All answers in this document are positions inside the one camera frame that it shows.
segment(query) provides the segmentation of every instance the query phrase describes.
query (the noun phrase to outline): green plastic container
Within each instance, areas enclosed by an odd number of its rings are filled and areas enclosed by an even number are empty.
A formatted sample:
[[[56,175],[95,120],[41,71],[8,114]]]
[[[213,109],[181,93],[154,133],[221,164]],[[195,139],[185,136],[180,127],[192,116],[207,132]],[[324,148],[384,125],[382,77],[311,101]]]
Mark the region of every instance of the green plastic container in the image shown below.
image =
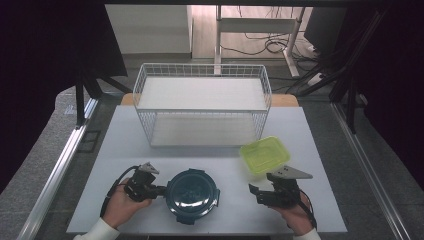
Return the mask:
[[[290,159],[280,139],[266,137],[240,148],[240,155],[254,175],[270,172]]]

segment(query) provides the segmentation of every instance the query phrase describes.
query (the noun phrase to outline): black cable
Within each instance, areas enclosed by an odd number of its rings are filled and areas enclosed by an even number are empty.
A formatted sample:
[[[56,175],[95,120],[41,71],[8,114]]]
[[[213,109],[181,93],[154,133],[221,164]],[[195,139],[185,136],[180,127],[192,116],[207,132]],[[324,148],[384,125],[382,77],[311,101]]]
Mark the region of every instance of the black cable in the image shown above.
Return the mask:
[[[233,48],[226,48],[226,47],[223,47],[222,45],[221,45],[221,48],[222,48],[222,49],[225,49],[225,50],[229,50],[229,51],[234,51],[234,52],[238,52],[238,53],[246,54],[246,55],[258,55],[258,54],[260,54],[260,53],[264,52],[265,50],[267,50],[266,48],[264,48],[263,50],[261,50],[261,51],[259,51],[259,52],[256,52],[256,53],[247,53],[247,52],[242,52],[242,51],[240,51],[240,50],[233,49]]]
[[[305,56],[303,56],[303,55],[300,53],[300,50],[299,50],[299,48],[297,47],[296,43],[294,44],[294,47],[296,48],[296,50],[297,50],[297,52],[298,52],[298,53],[292,52],[292,54],[294,55],[294,56],[293,56],[293,58],[294,58],[294,59],[306,58],[306,59],[310,59],[310,60],[313,60],[313,61],[317,61],[317,60],[318,60],[318,58],[310,58],[310,57],[305,57]]]
[[[302,89],[306,84],[308,84],[308,82],[309,82],[309,80],[308,81],[303,81],[302,82],[302,84],[296,89],[296,96],[298,96],[299,95],[299,91],[300,91],[300,89]]]
[[[315,74],[318,74],[319,73],[319,70],[317,70],[317,71],[315,71],[315,70],[314,71],[311,71],[311,73],[312,72],[315,73]],[[309,80],[309,79],[304,78],[304,79],[296,82],[295,84],[293,84],[289,89],[286,90],[286,94],[294,94],[295,96],[297,96],[297,94],[299,92],[299,88],[301,88],[301,87],[303,87],[305,85],[306,80]]]
[[[280,12],[280,7],[277,7],[277,13],[275,14],[275,18],[278,18],[278,12]]]
[[[318,223],[317,220],[315,219],[314,216],[314,208],[312,207],[312,202],[309,199],[309,196],[302,191],[301,189],[299,189],[300,192],[302,192],[303,194],[305,194],[306,198],[308,199],[309,204],[311,205],[311,209],[309,209],[303,202],[302,200],[298,200],[297,204],[303,209],[303,211],[305,211],[305,213],[308,215],[309,221],[311,221],[312,226],[315,229],[318,229]]]
[[[249,37],[249,36],[247,36],[246,33],[244,33],[244,36],[247,39],[252,39],[252,40],[264,40],[264,39],[270,39],[270,38],[275,38],[275,37],[280,37],[280,36],[285,36],[285,35],[287,35],[287,33],[284,33],[284,34],[275,34],[273,36],[271,36],[271,33],[268,33],[268,37]],[[277,38],[277,40],[288,41],[287,39],[279,39],[279,38]]]
[[[355,29],[355,31],[352,33],[352,35],[349,37],[349,39],[342,43],[340,45],[340,47],[332,52],[331,54],[327,55],[327,56],[320,56],[318,58],[318,62],[321,65],[325,65],[327,67],[331,67],[334,64],[337,63],[341,63],[342,59],[346,56],[346,54],[349,53],[349,49],[351,49],[352,44],[358,40],[358,38],[363,34],[363,32],[365,31],[366,27],[368,26],[367,23],[369,23],[369,21],[371,21],[371,17],[368,16],[368,18],[365,18],[360,24],[359,26]]]
[[[237,6],[237,12],[239,13],[240,17],[242,18],[243,16],[241,15],[241,6]]]
[[[310,76],[318,74],[323,68],[319,65],[313,67],[309,72],[307,72],[302,78],[299,79],[295,84],[293,84],[289,89],[287,89],[286,94],[289,94],[293,88],[303,86],[304,81],[307,80]]]
[[[280,49],[278,49],[277,51],[273,51],[269,49],[269,46],[271,45],[277,45]],[[268,52],[276,54],[283,52],[287,48],[287,44],[281,41],[267,40],[265,41],[265,48],[268,50]]]
[[[271,89],[271,92],[276,92],[276,91],[278,91],[278,90],[281,90],[281,89],[283,89],[283,88],[288,88],[288,87],[290,87],[290,86],[283,86],[283,87],[279,87],[279,88],[277,88],[277,89]]]
[[[303,67],[300,63],[302,63],[302,62],[316,62],[315,60],[311,60],[311,59],[307,59],[307,58],[305,58],[305,59],[299,59],[299,60],[297,60],[296,61],[296,66],[298,67],[298,68],[300,68],[300,69],[302,69],[303,71],[306,71],[306,72],[308,72],[308,71],[311,71],[312,69],[313,69],[313,67],[312,68],[305,68],[305,67]]]
[[[268,77],[268,79],[272,80],[272,79],[276,79],[276,80],[286,80],[286,81],[297,81],[299,80],[298,78],[280,78],[280,77]]]
[[[271,15],[271,17],[272,17],[272,13],[274,12],[274,7],[271,7],[270,8],[270,10],[268,11],[268,13],[265,15],[265,18],[268,16],[268,15]]]
[[[119,185],[125,185],[125,184],[120,184],[122,178],[125,175],[127,175],[127,173],[129,171],[135,170],[137,168],[138,168],[138,166],[132,166],[132,167],[128,168],[127,170],[125,170],[124,173],[121,174],[121,176],[119,176],[118,179],[115,180],[115,182],[112,184],[112,187],[109,189],[109,191],[107,192],[107,194],[105,196],[105,200],[103,201],[102,208],[100,210],[100,217],[103,217],[103,215],[105,215],[107,205],[109,204],[110,198],[115,193],[116,187],[118,187]]]

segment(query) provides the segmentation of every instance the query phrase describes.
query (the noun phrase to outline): white table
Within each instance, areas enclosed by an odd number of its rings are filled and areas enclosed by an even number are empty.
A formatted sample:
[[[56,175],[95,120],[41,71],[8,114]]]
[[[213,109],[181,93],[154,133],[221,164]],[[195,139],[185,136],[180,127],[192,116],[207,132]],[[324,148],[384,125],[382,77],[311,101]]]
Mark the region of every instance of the white table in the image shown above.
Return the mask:
[[[291,154],[287,165],[313,175],[298,180],[311,198],[319,232],[346,232],[327,175],[300,107],[272,107],[263,137],[277,136]],[[176,222],[165,199],[137,212],[122,225],[122,233],[139,235],[276,235],[290,233],[275,211],[258,205],[248,183],[271,190],[265,178],[254,179],[239,156],[239,148],[151,148],[133,106],[118,106],[87,181],[68,233],[84,233],[99,218],[104,196],[124,170],[151,162],[160,174],[154,184],[166,186],[189,168],[205,170],[221,190],[219,206],[193,226]]]

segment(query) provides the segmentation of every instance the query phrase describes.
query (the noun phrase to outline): wire mesh basket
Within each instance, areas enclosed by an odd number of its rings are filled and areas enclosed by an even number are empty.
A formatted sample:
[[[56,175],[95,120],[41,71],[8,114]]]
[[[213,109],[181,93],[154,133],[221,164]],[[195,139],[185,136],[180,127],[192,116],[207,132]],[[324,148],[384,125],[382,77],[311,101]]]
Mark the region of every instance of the wire mesh basket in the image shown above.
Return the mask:
[[[260,139],[271,88],[263,65],[146,63],[133,100],[151,146],[241,146]]]

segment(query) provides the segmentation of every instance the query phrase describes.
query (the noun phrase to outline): gray floor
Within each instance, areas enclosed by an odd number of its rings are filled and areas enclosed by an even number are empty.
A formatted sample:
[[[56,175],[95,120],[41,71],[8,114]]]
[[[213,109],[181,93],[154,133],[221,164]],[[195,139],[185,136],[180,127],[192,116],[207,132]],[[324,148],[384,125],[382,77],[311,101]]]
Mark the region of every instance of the gray floor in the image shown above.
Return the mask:
[[[117,78],[132,88],[141,62],[191,62],[210,63],[211,59],[163,59],[140,60],[138,57],[126,57],[129,77]],[[267,67],[269,76],[287,78],[288,70],[284,62],[276,60],[230,59],[231,63],[262,63]],[[119,104],[122,93],[100,81],[107,92],[101,101]],[[272,88],[291,85],[293,81],[271,80]],[[325,234],[323,239],[396,239],[386,216],[373,197],[361,166],[346,141],[334,112],[328,102],[327,94],[331,85],[309,96],[299,98],[310,125],[319,154],[348,228],[348,234]],[[100,105],[96,114],[102,116],[90,124],[88,133],[70,165],[63,186],[52,203],[36,239],[72,239],[64,233],[73,214],[79,196],[88,178],[96,153],[113,114],[114,108]],[[16,239],[34,206],[41,190],[59,158],[75,126],[75,92],[68,89],[58,95],[56,111],[38,142],[28,155],[25,163],[0,195],[0,239]],[[424,239],[424,193],[413,180],[396,154],[376,133],[363,114],[356,110],[357,137],[361,141],[379,179],[406,224],[411,239]],[[275,239],[290,239],[290,236]],[[119,239],[136,239],[121,236]],[[151,237],[150,239],[171,239]],[[221,237],[219,239],[248,239],[247,237]]]

